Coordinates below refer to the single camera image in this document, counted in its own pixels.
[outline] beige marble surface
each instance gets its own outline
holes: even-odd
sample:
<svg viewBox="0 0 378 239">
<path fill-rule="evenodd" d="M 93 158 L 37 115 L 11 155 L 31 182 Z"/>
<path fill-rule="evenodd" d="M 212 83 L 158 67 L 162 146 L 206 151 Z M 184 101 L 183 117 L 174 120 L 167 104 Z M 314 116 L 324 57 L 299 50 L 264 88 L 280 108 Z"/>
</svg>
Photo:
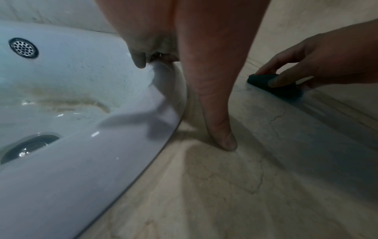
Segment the beige marble surface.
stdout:
<svg viewBox="0 0 378 239">
<path fill-rule="evenodd" d="M 378 238 L 376 131 L 247 86 L 256 70 L 230 99 L 237 151 L 214 146 L 190 93 L 165 149 L 80 239 Z"/>
</svg>

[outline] sponge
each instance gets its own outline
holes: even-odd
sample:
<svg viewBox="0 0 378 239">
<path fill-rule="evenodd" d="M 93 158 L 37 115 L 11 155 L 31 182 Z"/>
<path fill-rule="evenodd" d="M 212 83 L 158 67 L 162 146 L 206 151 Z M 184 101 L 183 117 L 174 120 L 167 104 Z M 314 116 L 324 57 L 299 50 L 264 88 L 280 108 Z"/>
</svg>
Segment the sponge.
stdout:
<svg viewBox="0 0 378 239">
<path fill-rule="evenodd" d="M 286 85 L 283 87 L 271 88 L 268 86 L 268 81 L 278 76 L 277 74 L 268 74 L 268 75 L 250 75 L 247 82 L 253 86 L 256 86 L 260 89 L 268 91 L 275 96 L 284 98 L 287 100 L 297 100 L 302 97 L 303 92 L 298 89 L 295 83 Z"/>
</svg>

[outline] hand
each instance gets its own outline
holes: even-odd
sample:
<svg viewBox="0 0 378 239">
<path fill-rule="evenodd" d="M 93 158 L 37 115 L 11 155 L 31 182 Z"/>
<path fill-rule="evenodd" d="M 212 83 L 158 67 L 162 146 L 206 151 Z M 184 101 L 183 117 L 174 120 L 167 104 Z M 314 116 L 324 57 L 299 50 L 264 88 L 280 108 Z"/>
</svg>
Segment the hand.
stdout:
<svg viewBox="0 0 378 239">
<path fill-rule="evenodd" d="M 287 63 L 296 62 L 269 86 L 281 87 L 309 76 L 314 78 L 300 84 L 300 89 L 378 82 L 378 20 L 307 38 L 274 56 L 256 75 L 274 74 Z"/>
<path fill-rule="evenodd" d="M 225 150 L 235 150 L 228 99 L 269 0 L 97 0 L 127 42 L 136 66 L 150 56 L 180 60 L 199 96 L 206 126 Z"/>
</svg>

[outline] white sink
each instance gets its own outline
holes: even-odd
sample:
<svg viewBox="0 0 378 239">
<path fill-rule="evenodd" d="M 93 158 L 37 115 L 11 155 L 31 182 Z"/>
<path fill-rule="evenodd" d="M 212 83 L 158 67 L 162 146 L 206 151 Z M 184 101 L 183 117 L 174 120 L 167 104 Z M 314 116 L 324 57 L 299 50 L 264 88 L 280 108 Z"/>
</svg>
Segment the white sink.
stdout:
<svg viewBox="0 0 378 239">
<path fill-rule="evenodd" d="M 16 54 L 12 38 L 38 57 Z M 27 140 L 59 138 L 0 164 L 0 238 L 77 236 L 156 157 L 185 103 L 175 65 L 138 69 L 117 36 L 0 22 L 0 161 Z"/>
</svg>

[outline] chrome drain plug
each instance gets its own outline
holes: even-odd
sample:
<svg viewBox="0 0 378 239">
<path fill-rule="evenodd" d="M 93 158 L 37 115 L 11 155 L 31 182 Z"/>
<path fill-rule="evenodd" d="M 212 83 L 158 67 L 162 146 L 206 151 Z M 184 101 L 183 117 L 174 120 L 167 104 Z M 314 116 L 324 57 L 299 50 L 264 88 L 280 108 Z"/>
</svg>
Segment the chrome drain plug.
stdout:
<svg viewBox="0 0 378 239">
<path fill-rule="evenodd" d="M 19 56 L 32 59 L 38 57 L 37 47 L 26 39 L 12 38 L 8 43 L 11 49 Z"/>
</svg>

